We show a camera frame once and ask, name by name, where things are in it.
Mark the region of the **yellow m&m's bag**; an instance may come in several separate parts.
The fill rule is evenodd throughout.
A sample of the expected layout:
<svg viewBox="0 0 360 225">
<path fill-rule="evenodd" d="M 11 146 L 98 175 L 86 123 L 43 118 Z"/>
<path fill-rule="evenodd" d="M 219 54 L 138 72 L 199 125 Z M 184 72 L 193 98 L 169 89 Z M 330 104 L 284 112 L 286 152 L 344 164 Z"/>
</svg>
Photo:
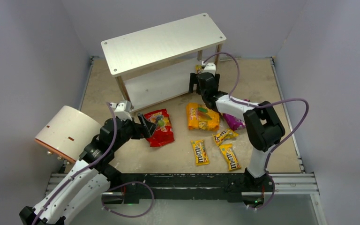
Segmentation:
<svg viewBox="0 0 360 225">
<path fill-rule="evenodd" d="M 195 73 L 196 74 L 201 74 L 202 72 L 203 72 L 203 67 L 200 64 L 196 65 L 195 66 Z"/>
<path fill-rule="evenodd" d="M 195 164 L 197 166 L 208 165 L 210 160 L 206 152 L 205 141 L 203 139 L 193 140 L 191 145 L 195 156 Z"/>
<path fill-rule="evenodd" d="M 228 128 L 216 135 L 213 135 L 213 141 L 217 146 L 220 146 L 224 141 L 238 136 L 238 133 Z"/>
<path fill-rule="evenodd" d="M 226 160 L 228 171 L 235 171 L 241 169 L 241 165 L 233 150 L 232 143 L 222 144 L 219 146 L 219 149 L 224 156 L 224 159 Z"/>
</svg>

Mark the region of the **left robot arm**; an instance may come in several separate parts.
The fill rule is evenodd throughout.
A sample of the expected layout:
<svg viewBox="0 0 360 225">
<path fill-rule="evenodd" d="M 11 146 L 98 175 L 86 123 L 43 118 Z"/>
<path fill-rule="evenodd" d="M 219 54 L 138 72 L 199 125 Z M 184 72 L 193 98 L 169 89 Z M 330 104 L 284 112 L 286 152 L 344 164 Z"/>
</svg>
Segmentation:
<svg viewBox="0 0 360 225">
<path fill-rule="evenodd" d="M 114 153 L 130 139 L 152 137 L 157 125 L 138 115 L 108 119 L 99 131 L 92 132 L 90 143 L 80 154 L 67 176 L 34 207 L 24 207 L 20 219 L 25 225 L 68 225 L 99 194 L 108 190 L 121 173 L 109 165 Z"/>
</svg>

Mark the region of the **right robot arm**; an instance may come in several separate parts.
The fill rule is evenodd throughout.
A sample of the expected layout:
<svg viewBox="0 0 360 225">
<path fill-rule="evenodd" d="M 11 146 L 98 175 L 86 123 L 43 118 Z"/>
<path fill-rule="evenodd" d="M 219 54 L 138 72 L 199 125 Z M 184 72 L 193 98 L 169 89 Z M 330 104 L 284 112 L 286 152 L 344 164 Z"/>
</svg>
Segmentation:
<svg viewBox="0 0 360 225">
<path fill-rule="evenodd" d="M 245 178 L 249 182 L 261 183 L 268 178 L 269 156 L 285 135 L 285 128 L 270 102 L 257 104 L 231 98 L 228 93 L 219 91 L 219 78 L 219 74 L 191 73 L 189 92 L 195 91 L 201 95 L 208 109 L 219 114 L 229 114 L 246 124 L 253 151 L 245 169 Z"/>
</svg>

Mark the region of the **white two-tier shelf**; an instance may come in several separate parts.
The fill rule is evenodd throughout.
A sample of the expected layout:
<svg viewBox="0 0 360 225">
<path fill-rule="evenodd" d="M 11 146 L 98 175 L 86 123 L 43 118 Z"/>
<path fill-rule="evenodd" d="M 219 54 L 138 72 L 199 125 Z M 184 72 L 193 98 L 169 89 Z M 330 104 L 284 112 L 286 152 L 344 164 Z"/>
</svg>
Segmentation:
<svg viewBox="0 0 360 225">
<path fill-rule="evenodd" d="M 136 31 L 101 42 L 112 77 L 133 110 L 186 94 L 190 74 L 202 61 L 204 49 L 221 50 L 226 36 L 207 13 Z M 135 78 L 123 77 L 180 57 L 191 58 Z"/>
</svg>

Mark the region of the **red assorted gummy bag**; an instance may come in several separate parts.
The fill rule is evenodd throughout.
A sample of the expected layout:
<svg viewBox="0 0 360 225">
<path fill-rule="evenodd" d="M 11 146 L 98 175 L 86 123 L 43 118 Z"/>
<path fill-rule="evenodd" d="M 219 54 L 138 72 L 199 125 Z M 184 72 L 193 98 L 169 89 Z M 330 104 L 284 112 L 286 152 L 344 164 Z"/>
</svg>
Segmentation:
<svg viewBox="0 0 360 225">
<path fill-rule="evenodd" d="M 166 109 L 155 110 L 144 116 L 157 126 L 153 135 L 147 138 L 150 147 L 162 147 L 175 141 L 170 116 Z"/>
</svg>

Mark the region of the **orange mango gummy bag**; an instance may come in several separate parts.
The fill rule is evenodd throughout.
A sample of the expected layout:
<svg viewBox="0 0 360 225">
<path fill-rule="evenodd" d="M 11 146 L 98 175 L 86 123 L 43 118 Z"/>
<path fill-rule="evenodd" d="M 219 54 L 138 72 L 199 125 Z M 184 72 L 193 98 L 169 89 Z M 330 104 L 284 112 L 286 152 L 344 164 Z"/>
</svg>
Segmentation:
<svg viewBox="0 0 360 225">
<path fill-rule="evenodd" d="M 189 103 L 186 107 L 187 127 L 189 130 L 218 131 L 220 127 L 219 113 L 208 109 L 205 105 Z"/>
</svg>

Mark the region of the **purple grape gummy bag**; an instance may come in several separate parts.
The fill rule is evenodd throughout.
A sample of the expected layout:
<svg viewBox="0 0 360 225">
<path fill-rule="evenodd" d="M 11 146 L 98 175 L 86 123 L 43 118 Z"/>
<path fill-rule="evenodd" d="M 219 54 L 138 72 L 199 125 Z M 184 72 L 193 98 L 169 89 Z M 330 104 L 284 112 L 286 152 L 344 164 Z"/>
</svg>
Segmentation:
<svg viewBox="0 0 360 225">
<path fill-rule="evenodd" d="M 231 102 L 231 104 L 236 104 L 241 107 L 249 107 L 248 105 L 235 103 L 229 99 L 226 99 L 225 101 L 228 103 Z M 232 116 L 230 114 L 226 114 L 226 113 L 221 113 L 221 116 L 224 118 L 224 120 L 226 121 L 229 128 L 233 131 L 246 128 L 245 122 L 237 117 L 234 117 L 234 116 Z"/>
</svg>

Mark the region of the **white cylinder container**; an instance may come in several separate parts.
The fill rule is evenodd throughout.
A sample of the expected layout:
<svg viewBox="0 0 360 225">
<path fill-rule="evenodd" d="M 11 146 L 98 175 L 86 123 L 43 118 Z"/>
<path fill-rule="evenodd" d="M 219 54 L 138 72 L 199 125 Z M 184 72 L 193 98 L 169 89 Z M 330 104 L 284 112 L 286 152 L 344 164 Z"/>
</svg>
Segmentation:
<svg viewBox="0 0 360 225">
<path fill-rule="evenodd" d="M 35 141 L 73 164 L 100 128 L 88 115 L 65 105 L 35 136 Z"/>
</svg>

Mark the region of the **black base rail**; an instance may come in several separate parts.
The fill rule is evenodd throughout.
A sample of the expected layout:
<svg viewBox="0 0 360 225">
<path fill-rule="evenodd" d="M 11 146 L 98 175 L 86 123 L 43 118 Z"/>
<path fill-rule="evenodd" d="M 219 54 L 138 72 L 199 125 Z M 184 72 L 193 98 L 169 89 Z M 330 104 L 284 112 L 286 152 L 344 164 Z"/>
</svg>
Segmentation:
<svg viewBox="0 0 360 225">
<path fill-rule="evenodd" d="M 259 205 L 274 190 L 268 175 L 253 178 L 246 173 L 122 173 L 105 196 L 116 196 L 125 204 L 140 200 L 225 200 Z"/>
</svg>

